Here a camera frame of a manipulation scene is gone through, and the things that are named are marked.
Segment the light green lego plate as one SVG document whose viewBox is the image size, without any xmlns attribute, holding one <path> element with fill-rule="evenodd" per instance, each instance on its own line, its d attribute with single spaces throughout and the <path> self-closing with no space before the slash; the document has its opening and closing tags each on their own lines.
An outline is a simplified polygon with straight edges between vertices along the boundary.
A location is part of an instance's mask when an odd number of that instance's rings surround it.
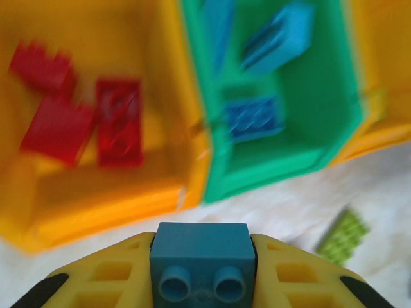
<svg viewBox="0 0 411 308">
<path fill-rule="evenodd" d="M 320 257 L 343 266 L 369 233 L 359 213 L 346 207 L 333 220 L 315 247 Z"/>
</svg>

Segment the blue lego plate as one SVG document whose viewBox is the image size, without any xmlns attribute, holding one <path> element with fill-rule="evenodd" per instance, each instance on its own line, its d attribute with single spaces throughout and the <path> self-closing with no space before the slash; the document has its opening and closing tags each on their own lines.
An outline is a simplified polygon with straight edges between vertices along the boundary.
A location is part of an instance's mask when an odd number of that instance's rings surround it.
<svg viewBox="0 0 411 308">
<path fill-rule="evenodd" d="M 275 96 L 228 102 L 224 106 L 223 118 L 235 144 L 273 136 L 285 127 L 281 106 Z"/>
</svg>

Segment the long blue lego brick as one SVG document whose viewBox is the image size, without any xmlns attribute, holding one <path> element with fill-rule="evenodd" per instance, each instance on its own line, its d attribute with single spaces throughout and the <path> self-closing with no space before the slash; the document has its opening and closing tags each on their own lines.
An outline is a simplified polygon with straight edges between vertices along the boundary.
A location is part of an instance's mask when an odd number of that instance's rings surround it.
<svg viewBox="0 0 411 308">
<path fill-rule="evenodd" d="M 216 73 L 223 67 L 234 19 L 234 0 L 204 0 L 205 28 L 209 35 L 212 61 Z"/>
</svg>

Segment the green plastic bin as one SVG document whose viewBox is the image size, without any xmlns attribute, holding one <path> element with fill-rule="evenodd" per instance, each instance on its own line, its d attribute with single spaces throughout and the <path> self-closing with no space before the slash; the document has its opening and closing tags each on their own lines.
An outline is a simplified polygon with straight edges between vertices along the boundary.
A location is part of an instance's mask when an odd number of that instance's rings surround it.
<svg viewBox="0 0 411 308">
<path fill-rule="evenodd" d="M 180 0 L 213 159 L 208 203 L 326 167 L 364 119 L 342 0 L 234 0 L 223 67 L 216 73 L 202 4 Z M 311 46 L 268 74 L 241 68 L 246 41 L 285 5 L 315 5 Z M 232 143 L 223 118 L 231 101 L 275 96 L 285 127 L 270 137 Z"/>
</svg>

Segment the red lego plate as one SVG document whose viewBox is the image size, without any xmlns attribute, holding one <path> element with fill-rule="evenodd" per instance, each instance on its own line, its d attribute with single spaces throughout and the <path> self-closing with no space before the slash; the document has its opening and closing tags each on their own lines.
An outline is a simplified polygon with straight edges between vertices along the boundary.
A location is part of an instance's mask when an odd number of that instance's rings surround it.
<svg viewBox="0 0 411 308">
<path fill-rule="evenodd" d="M 143 162 L 141 83 L 99 79 L 96 99 L 99 166 L 140 166 Z"/>
</svg>

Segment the light blue lego brick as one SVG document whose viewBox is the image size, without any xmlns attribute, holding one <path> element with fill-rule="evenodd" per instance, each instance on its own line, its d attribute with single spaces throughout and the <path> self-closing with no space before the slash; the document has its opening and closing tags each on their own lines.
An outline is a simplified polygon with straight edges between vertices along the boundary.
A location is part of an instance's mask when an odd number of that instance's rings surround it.
<svg viewBox="0 0 411 308">
<path fill-rule="evenodd" d="M 301 56 L 311 46 L 314 18 L 314 4 L 285 5 L 246 41 L 241 68 L 268 74 Z"/>
</svg>

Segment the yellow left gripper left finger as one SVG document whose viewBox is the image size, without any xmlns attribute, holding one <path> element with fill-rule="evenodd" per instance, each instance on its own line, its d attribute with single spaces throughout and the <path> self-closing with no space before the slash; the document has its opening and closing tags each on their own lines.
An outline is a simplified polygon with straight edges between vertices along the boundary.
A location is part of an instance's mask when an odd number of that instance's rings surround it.
<svg viewBox="0 0 411 308">
<path fill-rule="evenodd" d="M 137 234 L 50 273 L 11 308 L 154 308 L 150 245 Z"/>
</svg>

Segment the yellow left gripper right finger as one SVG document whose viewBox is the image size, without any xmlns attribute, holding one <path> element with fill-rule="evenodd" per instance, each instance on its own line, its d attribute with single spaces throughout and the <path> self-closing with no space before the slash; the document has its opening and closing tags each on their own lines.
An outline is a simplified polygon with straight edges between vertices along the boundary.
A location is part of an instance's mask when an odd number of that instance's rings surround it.
<svg viewBox="0 0 411 308">
<path fill-rule="evenodd" d="M 267 235 L 252 234 L 252 308 L 390 308 L 358 274 Z"/>
</svg>

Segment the orange plastic bin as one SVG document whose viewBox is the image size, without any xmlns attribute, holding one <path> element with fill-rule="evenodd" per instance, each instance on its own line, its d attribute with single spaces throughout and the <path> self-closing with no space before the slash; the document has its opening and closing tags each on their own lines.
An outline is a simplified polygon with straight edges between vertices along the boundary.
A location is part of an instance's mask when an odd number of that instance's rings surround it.
<svg viewBox="0 0 411 308">
<path fill-rule="evenodd" d="M 411 0 L 342 0 L 364 119 L 330 163 L 411 141 Z"/>
<path fill-rule="evenodd" d="M 44 96 L 9 71 L 19 44 L 71 58 L 74 105 L 96 111 L 75 166 L 20 149 Z M 141 83 L 143 162 L 101 167 L 96 82 Z M 197 206 L 211 160 L 178 0 L 0 0 L 0 238 L 39 253 Z"/>
</svg>

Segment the red lego brick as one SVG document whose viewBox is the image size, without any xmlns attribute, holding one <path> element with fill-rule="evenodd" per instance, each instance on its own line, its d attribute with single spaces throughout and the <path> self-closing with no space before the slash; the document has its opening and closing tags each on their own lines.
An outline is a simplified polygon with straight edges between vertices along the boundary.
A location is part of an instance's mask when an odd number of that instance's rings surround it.
<svg viewBox="0 0 411 308">
<path fill-rule="evenodd" d="M 52 56 L 36 42 L 17 46 L 9 71 L 29 86 L 67 98 L 73 97 L 78 81 L 70 57 L 61 53 Z"/>
<path fill-rule="evenodd" d="M 95 118 L 96 111 L 89 104 L 74 105 L 65 96 L 44 96 L 20 149 L 75 166 L 94 130 Z"/>
</svg>

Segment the small blue lego brick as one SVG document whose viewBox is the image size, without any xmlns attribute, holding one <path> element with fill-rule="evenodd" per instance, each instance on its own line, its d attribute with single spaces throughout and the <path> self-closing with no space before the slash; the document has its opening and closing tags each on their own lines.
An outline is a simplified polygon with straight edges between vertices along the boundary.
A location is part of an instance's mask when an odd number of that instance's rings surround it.
<svg viewBox="0 0 411 308">
<path fill-rule="evenodd" d="M 258 257 L 244 223 L 159 224 L 150 248 L 154 308 L 251 308 Z"/>
</svg>

